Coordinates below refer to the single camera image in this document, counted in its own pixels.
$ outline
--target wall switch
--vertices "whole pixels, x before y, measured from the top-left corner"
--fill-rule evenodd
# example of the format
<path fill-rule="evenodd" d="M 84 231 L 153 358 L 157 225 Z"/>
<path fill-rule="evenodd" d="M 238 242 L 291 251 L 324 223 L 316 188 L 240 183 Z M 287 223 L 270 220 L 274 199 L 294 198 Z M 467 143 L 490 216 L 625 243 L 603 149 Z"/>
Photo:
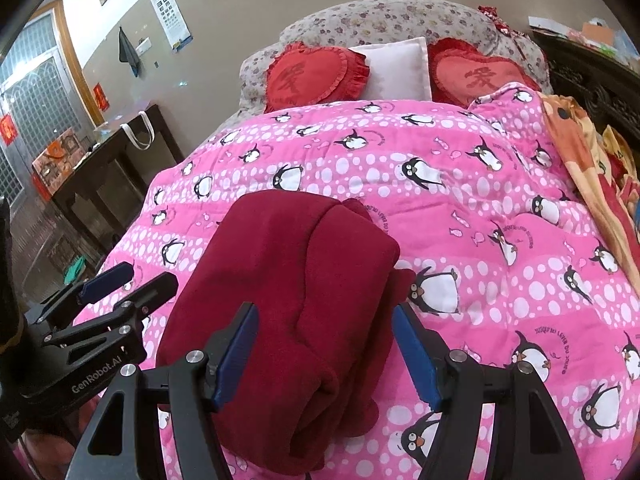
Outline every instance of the wall switch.
<path fill-rule="evenodd" d="M 150 48 L 151 48 L 151 40 L 149 38 L 146 38 L 145 41 L 143 41 L 136 47 L 136 52 L 138 53 L 139 56 L 142 56 Z"/>

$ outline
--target red folded blanket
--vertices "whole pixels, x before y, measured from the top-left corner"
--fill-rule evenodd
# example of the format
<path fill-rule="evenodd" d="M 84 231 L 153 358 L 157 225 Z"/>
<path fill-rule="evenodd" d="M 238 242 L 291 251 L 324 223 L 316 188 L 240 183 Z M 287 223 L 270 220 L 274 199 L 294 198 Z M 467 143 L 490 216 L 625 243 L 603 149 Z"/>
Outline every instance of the red folded blanket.
<path fill-rule="evenodd" d="M 260 315 L 220 442 L 281 474 L 321 468 L 334 436 L 378 418 L 371 394 L 392 343 L 391 313 L 414 280 L 399 247 L 357 200 L 303 192 L 245 195 L 229 209 L 175 303 L 158 365 L 202 348 L 243 301 Z"/>

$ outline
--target red heart pillow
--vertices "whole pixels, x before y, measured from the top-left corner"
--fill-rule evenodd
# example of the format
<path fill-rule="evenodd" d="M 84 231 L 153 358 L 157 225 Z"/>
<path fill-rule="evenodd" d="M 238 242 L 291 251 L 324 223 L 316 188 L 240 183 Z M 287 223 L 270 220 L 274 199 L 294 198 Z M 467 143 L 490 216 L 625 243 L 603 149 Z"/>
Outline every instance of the red heart pillow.
<path fill-rule="evenodd" d="M 434 101 L 468 107 L 480 96 L 517 81 L 532 90 L 540 86 L 520 65 L 505 57 L 488 57 L 468 43 L 447 38 L 429 49 L 431 95 Z"/>
<path fill-rule="evenodd" d="M 265 113 L 356 100 L 369 79 L 366 56 L 340 46 L 291 43 L 267 70 Z"/>

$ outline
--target black towel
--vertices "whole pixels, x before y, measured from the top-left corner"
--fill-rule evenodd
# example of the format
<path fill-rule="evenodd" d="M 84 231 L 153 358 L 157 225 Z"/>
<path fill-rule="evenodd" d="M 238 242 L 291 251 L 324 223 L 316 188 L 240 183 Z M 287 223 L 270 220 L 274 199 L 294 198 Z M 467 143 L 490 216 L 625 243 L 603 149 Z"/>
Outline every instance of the black towel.
<path fill-rule="evenodd" d="M 120 27 L 120 62 L 129 63 L 131 66 L 131 70 L 133 71 L 133 75 L 138 77 L 140 73 L 140 58 L 138 57 L 138 53 L 136 49 L 133 48 L 133 45 L 127 38 L 127 35 Z"/>

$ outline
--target eye chart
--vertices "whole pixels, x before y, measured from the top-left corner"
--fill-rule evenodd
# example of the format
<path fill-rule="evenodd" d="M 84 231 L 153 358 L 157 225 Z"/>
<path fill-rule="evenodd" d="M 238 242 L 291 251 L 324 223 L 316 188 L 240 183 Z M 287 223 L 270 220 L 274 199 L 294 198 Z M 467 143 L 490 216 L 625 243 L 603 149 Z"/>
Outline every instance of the eye chart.
<path fill-rule="evenodd" d="M 175 0 L 151 0 L 171 48 L 178 52 L 193 37 Z"/>

